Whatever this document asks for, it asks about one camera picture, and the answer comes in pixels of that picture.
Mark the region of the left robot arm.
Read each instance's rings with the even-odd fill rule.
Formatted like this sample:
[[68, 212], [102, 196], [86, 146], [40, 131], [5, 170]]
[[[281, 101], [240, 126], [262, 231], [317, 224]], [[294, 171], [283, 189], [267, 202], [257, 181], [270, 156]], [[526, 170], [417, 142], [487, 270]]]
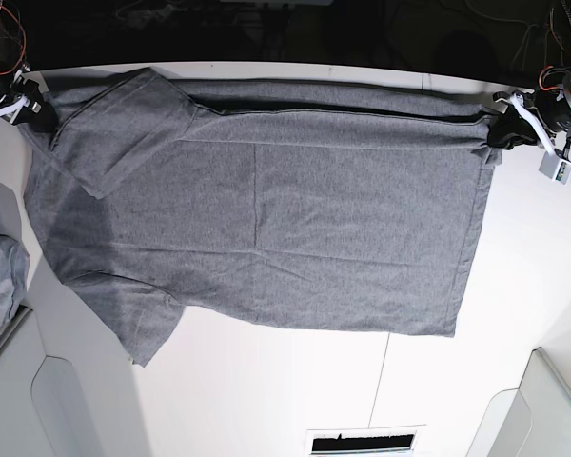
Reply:
[[497, 92], [496, 103], [506, 105], [490, 128], [488, 145], [512, 149], [520, 145], [542, 146], [542, 133], [554, 144], [560, 133], [565, 134], [564, 146], [555, 149], [566, 158], [571, 150], [571, 1], [553, 1], [548, 12], [548, 34], [556, 41], [563, 57], [558, 64], [547, 64], [531, 92], [514, 90]]

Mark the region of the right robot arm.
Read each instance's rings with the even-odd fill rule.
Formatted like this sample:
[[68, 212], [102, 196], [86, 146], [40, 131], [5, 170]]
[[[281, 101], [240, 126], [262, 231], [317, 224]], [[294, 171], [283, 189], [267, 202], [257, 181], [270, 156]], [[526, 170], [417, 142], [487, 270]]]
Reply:
[[56, 114], [39, 84], [26, 76], [29, 71], [27, 35], [20, 16], [0, 1], [0, 119], [46, 133], [55, 127]]

